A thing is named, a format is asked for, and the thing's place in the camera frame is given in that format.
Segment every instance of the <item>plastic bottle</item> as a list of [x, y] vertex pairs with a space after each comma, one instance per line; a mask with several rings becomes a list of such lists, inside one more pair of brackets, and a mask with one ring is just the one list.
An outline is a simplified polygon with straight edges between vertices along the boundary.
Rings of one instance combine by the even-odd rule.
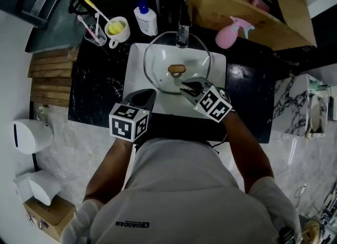
[[158, 34], [157, 15], [147, 6], [147, 0], [140, 0], [137, 3], [138, 7], [133, 11], [135, 13], [139, 28], [148, 36]]
[[252, 24], [246, 22], [244, 19], [235, 18], [232, 16], [231, 19], [234, 23], [222, 28], [215, 37], [216, 44], [221, 48], [226, 49], [234, 44], [237, 36], [239, 35], [240, 27], [244, 29], [244, 35], [246, 38], [248, 38], [248, 31], [255, 29]]

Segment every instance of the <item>white mug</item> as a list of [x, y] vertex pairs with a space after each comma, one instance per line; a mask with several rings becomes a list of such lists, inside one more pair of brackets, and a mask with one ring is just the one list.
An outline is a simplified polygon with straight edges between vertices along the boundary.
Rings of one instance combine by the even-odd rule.
[[115, 17], [110, 20], [111, 22], [124, 22], [125, 27], [124, 29], [117, 35], [110, 35], [109, 33], [109, 25], [111, 23], [107, 23], [104, 27], [104, 32], [107, 35], [107, 37], [111, 38], [109, 42], [110, 48], [117, 47], [118, 43], [125, 42], [130, 37], [130, 27], [128, 25], [128, 22], [126, 18], [124, 17]]

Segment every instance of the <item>wooden knob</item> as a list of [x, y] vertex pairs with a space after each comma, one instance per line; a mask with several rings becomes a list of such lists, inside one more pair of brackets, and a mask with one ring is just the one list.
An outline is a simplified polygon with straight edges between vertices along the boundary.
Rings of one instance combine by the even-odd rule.
[[171, 74], [184, 73], [186, 71], [186, 67], [184, 65], [170, 65], [168, 67], [168, 72]]

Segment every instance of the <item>pink spray bottle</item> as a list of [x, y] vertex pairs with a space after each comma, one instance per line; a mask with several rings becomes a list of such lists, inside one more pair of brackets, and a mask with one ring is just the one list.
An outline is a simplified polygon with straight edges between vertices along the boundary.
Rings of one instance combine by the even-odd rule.
[[249, 22], [246, 22], [244, 19], [235, 18], [231, 16], [232, 21], [234, 22], [232, 25], [228, 25], [223, 27], [215, 37], [215, 42], [221, 48], [229, 48], [231, 47], [237, 39], [239, 35], [239, 28], [242, 27], [244, 29], [244, 35], [248, 38], [249, 30], [254, 30], [255, 27], [251, 25]]

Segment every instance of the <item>blue cap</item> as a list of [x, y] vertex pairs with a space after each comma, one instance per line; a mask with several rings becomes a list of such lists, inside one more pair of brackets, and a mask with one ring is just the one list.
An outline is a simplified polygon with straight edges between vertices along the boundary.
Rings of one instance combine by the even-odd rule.
[[146, 14], [148, 12], [147, 0], [139, 0], [137, 2], [137, 6], [142, 14]]

